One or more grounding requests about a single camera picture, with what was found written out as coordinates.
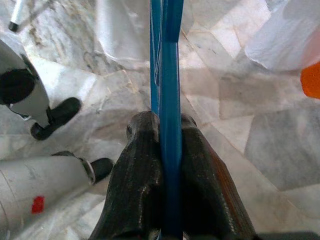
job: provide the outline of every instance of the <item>blue metal bar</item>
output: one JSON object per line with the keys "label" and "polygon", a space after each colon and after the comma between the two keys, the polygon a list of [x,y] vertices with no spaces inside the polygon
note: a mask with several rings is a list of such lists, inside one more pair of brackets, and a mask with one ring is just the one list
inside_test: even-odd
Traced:
{"label": "blue metal bar", "polygon": [[166,190],[164,236],[182,239],[181,107],[178,39],[183,0],[150,1],[151,108],[160,119],[160,144]]}

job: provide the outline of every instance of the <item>red sticker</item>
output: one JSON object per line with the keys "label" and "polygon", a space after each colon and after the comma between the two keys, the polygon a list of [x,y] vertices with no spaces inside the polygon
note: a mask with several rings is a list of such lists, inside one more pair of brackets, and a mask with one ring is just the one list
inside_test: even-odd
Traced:
{"label": "red sticker", "polygon": [[44,209],[45,209],[45,197],[44,196],[36,196],[33,199],[31,213],[32,214],[40,214],[44,211]]}

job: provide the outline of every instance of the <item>marble floor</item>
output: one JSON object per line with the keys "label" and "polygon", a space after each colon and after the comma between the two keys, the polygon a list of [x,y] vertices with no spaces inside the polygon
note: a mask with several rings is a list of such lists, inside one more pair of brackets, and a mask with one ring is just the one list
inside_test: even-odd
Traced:
{"label": "marble floor", "polygon": [[[320,101],[304,95],[299,72],[270,72],[250,61],[248,40],[285,0],[185,0],[179,40],[181,105],[226,163],[258,233],[320,234]],[[69,150],[116,161],[126,126],[150,109],[149,69],[109,59],[95,34],[94,0],[29,0],[17,34],[6,30],[14,1],[0,0],[0,32],[23,46],[51,107],[81,99],[80,113],[49,139],[0,106],[0,159]],[[87,239],[108,179],[50,213],[17,239]]]}

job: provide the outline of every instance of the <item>black foot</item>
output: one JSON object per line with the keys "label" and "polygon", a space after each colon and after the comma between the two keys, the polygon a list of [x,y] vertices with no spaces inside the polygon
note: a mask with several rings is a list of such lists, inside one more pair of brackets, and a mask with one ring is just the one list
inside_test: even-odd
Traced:
{"label": "black foot", "polygon": [[81,102],[70,97],[51,110],[53,121],[45,128],[35,123],[31,127],[31,135],[37,140],[47,139],[55,130],[69,122],[80,110]]}
{"label": "black foot", "polygon": [[12,32],[16,33],[17,30],[19,28],[19,25],[14,23],[14,22],[10,22],[9,26],[8,26],[8,29],[11,30]]}
{"label": "black foot", "polygon": [[91,162],[91,167],[95,175],[95,183],[97,183],[110,174],[114,162],[109,158],[99,158]]}

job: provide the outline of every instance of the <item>orange object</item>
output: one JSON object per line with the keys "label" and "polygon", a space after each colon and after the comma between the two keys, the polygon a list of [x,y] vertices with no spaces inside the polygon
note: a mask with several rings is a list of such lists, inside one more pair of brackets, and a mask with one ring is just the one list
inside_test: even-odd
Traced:
{"label": "orange object", "polygon": [[303,69],[300,80],[305,95],[320,99],[320,62]]}

